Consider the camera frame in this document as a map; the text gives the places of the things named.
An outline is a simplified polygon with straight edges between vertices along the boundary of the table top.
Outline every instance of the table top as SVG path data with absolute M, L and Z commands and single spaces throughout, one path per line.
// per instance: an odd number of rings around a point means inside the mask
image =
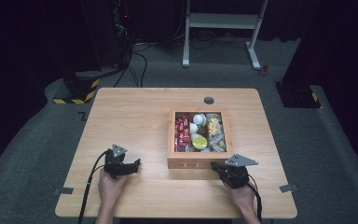
M 248 166 L 263 204 L 263 218 L 297 214 L 282 163 L 259 94 L 254 89 L 101 88 L 79 141 L 56 214 L 78 217 L 93 164 L 112 144 L 128 150 L 124 163 L 141 159 L 117 201 L 115 217 L 241 217 L 218 175 L 209 169 L 168 169 L 168 123 L 171 107 L 208 106 L 227 110 L 234 152 L 258 161 Z M 93 176 L 85 211 L 96 217 L 100 205 L 99 172 Z

